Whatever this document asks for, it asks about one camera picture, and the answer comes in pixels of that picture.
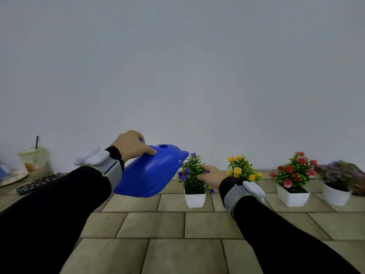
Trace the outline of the person's left hand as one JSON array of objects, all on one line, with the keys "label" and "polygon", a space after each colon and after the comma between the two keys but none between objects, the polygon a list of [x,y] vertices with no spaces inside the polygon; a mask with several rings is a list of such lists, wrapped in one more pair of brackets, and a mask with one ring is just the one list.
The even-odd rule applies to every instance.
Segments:
[{"label": "person's left hand", "polygon": [[110,146],[116,147],[121,154],[121,159],[127,162],[139,157],[138,145],[147,145],[145,144],[144,136],[135,130],[129,130],[119,134]]}]

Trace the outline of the person's right hand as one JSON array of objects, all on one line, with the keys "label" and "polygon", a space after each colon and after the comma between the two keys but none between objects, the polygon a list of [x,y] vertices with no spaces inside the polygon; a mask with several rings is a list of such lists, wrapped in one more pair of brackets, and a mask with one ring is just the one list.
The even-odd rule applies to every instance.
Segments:
[{"label": "person's right hand", "polygon": [[205,174],[210,174],[211,178],[209,182],[205,182],[213,189],[218,189],[222,181],[227,178],[226,173],[219,170],[215,166],[210,166],[206,164],[201,164],[200,167],[204,170]]}]

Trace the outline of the purple flower plant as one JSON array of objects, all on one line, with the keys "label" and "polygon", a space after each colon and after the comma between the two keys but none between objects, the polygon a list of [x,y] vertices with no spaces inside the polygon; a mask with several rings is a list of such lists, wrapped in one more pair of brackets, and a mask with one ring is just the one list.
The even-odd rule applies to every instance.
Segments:
[{"label": "purple flower plant", "polygon": [[198,175],[208,172],[201,167],[202,160],[195,152],[181,163],[178,171],[179,183],[184,187],[185,201],[189,208],[202,208],[206,201],[206,195],[212,195],[215,190],[206,182],[198,179]]}]

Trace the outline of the blue dolphin watering can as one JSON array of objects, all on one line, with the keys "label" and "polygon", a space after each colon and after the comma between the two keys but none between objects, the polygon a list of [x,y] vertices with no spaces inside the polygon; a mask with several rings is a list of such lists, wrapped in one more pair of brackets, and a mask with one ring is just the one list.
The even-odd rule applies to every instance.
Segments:
[{"label": "blue dolphin watering can", "polygon": [[157,153],[144,154],[125,166],[114,194],[149,198],[161,192],[188,158],[189,152],[171,144],[150,146]]}]

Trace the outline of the person's right forearm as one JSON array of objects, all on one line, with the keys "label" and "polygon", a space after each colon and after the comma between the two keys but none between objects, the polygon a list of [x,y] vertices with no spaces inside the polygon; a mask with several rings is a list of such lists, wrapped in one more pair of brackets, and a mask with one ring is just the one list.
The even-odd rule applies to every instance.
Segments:
[{"label": "person's right forearm", "polygon": [[[240,178],[225,178],[219,186],[222,201],[235,184],[242,183]],[[240,199],[233,215],[263,274],[361,274],[328,245],[292,225],[254,196]]]}]

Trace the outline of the person's left forearm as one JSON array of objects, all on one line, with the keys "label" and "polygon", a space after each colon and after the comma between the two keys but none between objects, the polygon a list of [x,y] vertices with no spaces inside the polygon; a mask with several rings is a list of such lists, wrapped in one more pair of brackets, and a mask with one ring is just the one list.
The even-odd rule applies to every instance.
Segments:
[{"label": "person's left forearm", "polygon": [[59,274],[89,216],[112,194],[101,172],[81,166],[0,212],[0,274]]}]

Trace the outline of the grey wristband with white tracker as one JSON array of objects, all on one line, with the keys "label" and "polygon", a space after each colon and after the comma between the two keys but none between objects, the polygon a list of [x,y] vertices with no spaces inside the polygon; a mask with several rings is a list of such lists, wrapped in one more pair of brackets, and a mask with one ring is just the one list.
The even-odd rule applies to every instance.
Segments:
[{"label": "grey wristband with white tracker", "polygon": [[261,203],[265,202],[266,193],[256,182],[243,181],[242,185],[235,184],[225,195],[223,205],[232,218],[238,201],[245,196],[254,196]]},{"label": "grey wristband with white tracker", "polygon": [[100,147],[76,157],[74,165],[88,166],[99,171],[103,177],[108,178],[112,192],[120,182],[123,172],[119,160],[113,159],[110,152]]}]

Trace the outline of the yellow flower plant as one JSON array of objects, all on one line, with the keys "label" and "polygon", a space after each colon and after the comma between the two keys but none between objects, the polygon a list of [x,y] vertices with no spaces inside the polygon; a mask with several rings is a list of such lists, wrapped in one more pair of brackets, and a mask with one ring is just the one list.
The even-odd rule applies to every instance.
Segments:
[{"label": "yellow flower plant", "polygon": [[253,164],[243,155],[228,157],[229,165],[226,170],[226,175],[234,178],[242,178],[245,181],[255,182],[258,184],[262,179],[262,173],[253,169]]}]

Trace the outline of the red flower plant, white pot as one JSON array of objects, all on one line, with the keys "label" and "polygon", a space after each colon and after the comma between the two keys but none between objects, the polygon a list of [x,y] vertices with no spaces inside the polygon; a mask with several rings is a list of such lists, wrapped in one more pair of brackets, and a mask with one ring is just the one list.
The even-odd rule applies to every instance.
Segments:
[{"label": "red flower plant, white pot", "polygon": [[277,185],[279,199],[287,207],[303,207],[310,196],[304,187],[314,178],[317,160],[309,159],[304,152],[295,152],[289,163],[277,167],[270,179]]}]

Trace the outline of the clear plastic drink cup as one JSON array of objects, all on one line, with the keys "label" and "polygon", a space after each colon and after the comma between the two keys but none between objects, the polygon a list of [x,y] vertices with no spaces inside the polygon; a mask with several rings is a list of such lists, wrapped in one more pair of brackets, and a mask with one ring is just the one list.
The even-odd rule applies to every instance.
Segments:
[{"label": "clear plastic drink cup", "polygon": [[32,182],[54,173],[50,163],[49,152],[44,147],[30,147],[19,152],[17,155],[28,171],[29,179]]}]

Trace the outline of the black dotted pouch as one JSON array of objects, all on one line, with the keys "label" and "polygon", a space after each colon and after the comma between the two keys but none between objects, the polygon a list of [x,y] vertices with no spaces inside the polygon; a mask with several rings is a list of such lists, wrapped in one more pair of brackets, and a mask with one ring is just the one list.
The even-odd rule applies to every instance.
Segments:
[{"label": "black dotted pouch", "polygon": [[30,182],[28,184],[24,184],[16,189],[16,193],[18,195],[26,195],[28,193],[34,192],[38,189],[44,188],[50,184],[55,183],[57,180],[61,179],[63,177],[62,173],[55,173],[52,175],[49,175],[47,177],[38,179],[36,181]]}]

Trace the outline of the mauve flower plant, round pot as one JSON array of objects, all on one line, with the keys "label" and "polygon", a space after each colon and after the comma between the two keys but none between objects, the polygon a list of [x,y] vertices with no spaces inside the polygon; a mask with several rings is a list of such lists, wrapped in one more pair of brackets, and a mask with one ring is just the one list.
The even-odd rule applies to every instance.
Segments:
[{"label": "mauve flower plant, round pot", "polygon": [[314,170],[323,181],[322,198],[327,203],[343,207],[353,195],[365,197],[365,172],[355,164],[333,161]]}]

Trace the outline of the white plate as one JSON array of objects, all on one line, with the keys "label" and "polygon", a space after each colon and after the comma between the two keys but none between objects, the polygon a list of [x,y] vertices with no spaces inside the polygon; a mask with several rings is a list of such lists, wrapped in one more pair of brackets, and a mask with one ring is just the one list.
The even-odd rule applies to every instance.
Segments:
[{"label": "white plate", "polygon": [[10,184],[17,183],[29,176],[27,170],[17,170],[8,173],[7,175],[0,178],[0,187],[8,186]]}]

